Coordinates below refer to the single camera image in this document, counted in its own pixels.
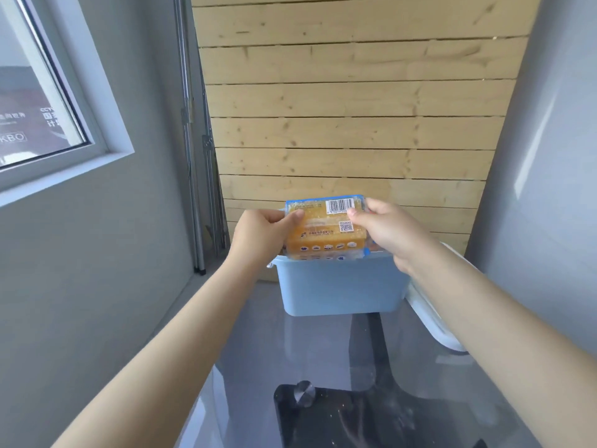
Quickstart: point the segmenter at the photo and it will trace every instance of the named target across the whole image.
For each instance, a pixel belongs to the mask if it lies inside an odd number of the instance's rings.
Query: light blue container
[[[298,261],[276,256],[284,309],[290,316],[394,311],[410,277],[392,255],[374,251],[350,261]]]

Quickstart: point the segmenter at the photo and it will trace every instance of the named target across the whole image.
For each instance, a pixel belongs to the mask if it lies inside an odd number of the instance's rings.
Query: window glass
[[[0,168],[88,144],[22,0],[0,0]]]

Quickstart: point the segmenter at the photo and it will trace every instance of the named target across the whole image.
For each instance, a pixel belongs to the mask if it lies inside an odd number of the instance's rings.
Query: orange packaging
[[[362,195],[299,199],[286,202],[286,213],[305,211],[301,224],[286,240],[285,253],[292,259],[358,259],[367,255],[365,228],[353,225],[346,211],[365,210]]]

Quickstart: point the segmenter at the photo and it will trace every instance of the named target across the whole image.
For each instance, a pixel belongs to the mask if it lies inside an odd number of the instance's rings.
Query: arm
[[[86,406],[54,448],[174,446],[259,271],[303,216],[245,211],[228,258]]]
[[[397,206],[368,199],[354,223],[423,288],[544,448],[597,436],[597,361],[459,258]]]

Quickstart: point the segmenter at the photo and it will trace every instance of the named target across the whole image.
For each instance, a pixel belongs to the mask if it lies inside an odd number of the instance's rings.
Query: white window frame
[[[78,0],[22,1],[88,144],[1,169],[0,207],[134,152]]]

